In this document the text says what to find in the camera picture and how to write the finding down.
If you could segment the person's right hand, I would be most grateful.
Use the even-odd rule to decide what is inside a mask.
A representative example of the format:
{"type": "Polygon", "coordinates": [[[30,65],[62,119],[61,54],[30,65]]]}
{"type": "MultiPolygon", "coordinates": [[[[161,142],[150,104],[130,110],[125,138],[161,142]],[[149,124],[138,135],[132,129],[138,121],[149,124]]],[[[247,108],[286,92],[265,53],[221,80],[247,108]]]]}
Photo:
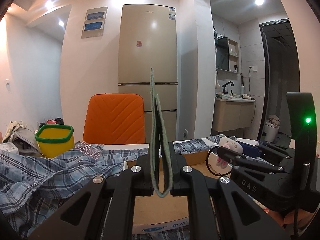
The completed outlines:
{"type": "MultiPolygon", "coordinates": [[[[307,226],[313,218],[313,213],[299,209],[297,213],[297,226],[303,228],[307,226]]],[[[284,218],[284,224],[295,224],[295,212],[292,211],[284,218]]]]}

